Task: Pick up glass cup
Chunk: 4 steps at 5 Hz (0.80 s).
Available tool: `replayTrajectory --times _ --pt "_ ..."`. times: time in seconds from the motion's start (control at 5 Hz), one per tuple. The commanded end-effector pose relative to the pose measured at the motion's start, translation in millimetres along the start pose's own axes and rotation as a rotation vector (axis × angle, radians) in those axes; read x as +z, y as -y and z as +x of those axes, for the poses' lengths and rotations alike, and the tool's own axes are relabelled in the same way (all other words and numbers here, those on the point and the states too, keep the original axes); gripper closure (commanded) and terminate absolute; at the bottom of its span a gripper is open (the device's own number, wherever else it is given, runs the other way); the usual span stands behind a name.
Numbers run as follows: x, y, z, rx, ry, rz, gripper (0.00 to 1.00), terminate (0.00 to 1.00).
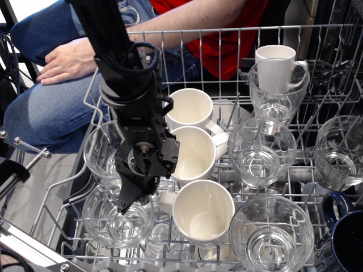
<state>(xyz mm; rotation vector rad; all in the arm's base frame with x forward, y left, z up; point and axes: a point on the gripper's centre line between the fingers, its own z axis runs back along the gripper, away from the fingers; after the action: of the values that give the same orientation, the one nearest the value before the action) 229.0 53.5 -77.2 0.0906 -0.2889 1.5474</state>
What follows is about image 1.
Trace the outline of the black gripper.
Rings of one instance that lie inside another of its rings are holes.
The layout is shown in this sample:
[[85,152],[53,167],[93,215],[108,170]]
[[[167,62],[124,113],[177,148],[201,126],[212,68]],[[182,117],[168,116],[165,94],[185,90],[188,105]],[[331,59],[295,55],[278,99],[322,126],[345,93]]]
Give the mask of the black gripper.
[[175,172],[180,143],[166,124],[121,126],[125,141],[115,155],[122,186],[117,210],[125,214],[134,202],[153,207],[153,195],[160,178]]

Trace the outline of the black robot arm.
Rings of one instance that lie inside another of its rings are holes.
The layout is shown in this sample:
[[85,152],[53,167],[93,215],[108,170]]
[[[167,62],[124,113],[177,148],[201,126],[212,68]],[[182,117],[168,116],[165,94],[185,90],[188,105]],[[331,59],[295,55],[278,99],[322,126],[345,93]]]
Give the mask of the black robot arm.
[[115,167],[122,180],[117,209],[125,213],[134,202],[146,202],[178,162],[180,143],[165,120],[174,102],[162,91],[161,51],[129,39],[115,1],[71,5],[95,52],[102,75],[99,93],[116,113],[124,136]]

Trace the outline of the person's bare forearm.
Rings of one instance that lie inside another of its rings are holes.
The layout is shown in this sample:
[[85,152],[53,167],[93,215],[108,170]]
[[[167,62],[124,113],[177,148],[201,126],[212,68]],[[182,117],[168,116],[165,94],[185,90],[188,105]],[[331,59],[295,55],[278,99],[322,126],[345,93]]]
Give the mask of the person's bare forearm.
[[225,28],[240,16],[246,1],[190,1],[153,19],[128,27],[134,42],[146,41],[165,49],[200,37],[199,29]]

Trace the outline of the person's hand on knee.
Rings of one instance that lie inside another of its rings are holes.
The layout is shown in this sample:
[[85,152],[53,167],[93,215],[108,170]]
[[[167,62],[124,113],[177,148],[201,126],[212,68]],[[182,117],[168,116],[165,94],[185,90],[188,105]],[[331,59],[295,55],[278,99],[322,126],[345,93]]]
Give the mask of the person's hand on knee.
[[45,66],[36,80],[42,85],[52,85],[92,74],[97,68],[94,55],[86,37],[60,45],[45,56]]

